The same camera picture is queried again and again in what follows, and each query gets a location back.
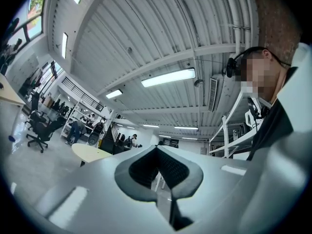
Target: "desk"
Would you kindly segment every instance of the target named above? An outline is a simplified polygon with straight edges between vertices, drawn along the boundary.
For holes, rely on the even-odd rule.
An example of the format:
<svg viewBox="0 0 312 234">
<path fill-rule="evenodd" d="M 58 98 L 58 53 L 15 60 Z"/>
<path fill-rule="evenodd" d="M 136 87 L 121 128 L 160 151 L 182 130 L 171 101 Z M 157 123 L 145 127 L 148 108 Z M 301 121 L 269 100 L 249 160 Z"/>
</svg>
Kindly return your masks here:
<svg viewBox="0 0 312 234">
<path fill-rule="evenodd" d="M 98 159 L 112 156 L 110 153 L 86 144 L 75 143 L 72 145 L 72 149 L 74 154 L 82 159 L 81 166 L 84 165 L 84 163 L 90 163 Z"/>
<path fill-rule="evenodd" d="M 15 139 L 13 137 L 14 129 L 17 124 L 19 115 L 21 113 L 21 110 L 23 106 L 25 105 L 25 102 L 18 96 L 17 93 L 13 90 L 7 79 L 4 75 L 0 74 L 0 82 L 3 84 L 3 89 L 0 89 L 0 100 L 7 101 L 13 105 L 19 106 L 19 110 L 15 116 L 15 120 L 13 122 L 11 135 L 9 136 L 9 140 L 12 142 L 15 142 Z"/>
</svg>

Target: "railing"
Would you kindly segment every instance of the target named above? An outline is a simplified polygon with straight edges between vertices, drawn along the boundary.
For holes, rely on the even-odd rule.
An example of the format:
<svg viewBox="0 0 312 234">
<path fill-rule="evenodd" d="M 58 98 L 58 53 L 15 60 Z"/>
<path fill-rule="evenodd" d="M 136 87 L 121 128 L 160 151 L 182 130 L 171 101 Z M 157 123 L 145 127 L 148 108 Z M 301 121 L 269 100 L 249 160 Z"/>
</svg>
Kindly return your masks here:
<svg viewBox="0 0 312 234">
<path fill-rule="evenodd" d="M 81 98 L 84 102 L 88 103 L 90 106 L 94 107 L 98 111 L 103 110 L 103 106 L 99 104 L 97 101 L 93 100 L 90 96 L 85 94 L 80 88 L 78 88 L 75 84 L 73 84 L 69 78 L 65 77 L 62 83 L 68 87 L 75 95 Z"/>
<path fill-rule="evenodd" d="M 116 128 L 116 125 L 114 122 L 112 122 L 112 124 L 111 124 L 111 130 L 112 130 L 113 139 L 116 142 L 116 140 L 118 138 L 118 131 L 117 131 L 117 128 Z"/>
<path fill-rule="evenodd" d="M 115 113 L 114 118 L 115 118 L 115 119 L 126 119 L 125 117 L 121 116 L 121 115 L 118 114 L 118 113 Z"/>
</svg>

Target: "ceiling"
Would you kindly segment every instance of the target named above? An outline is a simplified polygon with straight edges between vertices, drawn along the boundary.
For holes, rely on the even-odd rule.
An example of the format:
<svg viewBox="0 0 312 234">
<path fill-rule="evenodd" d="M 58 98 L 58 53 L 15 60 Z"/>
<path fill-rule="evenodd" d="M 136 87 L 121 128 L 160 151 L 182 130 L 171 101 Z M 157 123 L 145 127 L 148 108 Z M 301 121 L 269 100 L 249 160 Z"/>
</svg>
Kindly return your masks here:
<svg viewBox="0 0 312 234">
<path fill-rule="evenodd" d="M 63 69 L 130 121 L 157 124 L 160 134 L 175 137 L 212 137 L 240 91 L 222 75 L 227 60 L 258 43 L 254 0 L 50 0 L 49 11 L 53 55 L 62 58 L 63 32 L 69 36 L 66 60 L 58 61 Z M 189 67 L 195 79 L 141 84 Z M 212 112 L 211 77 L 218 81 Z M 197 79 L 204 80 L 199 88 Z M 123 94 L 108 100 L 116 89 Z"/>
</svg>

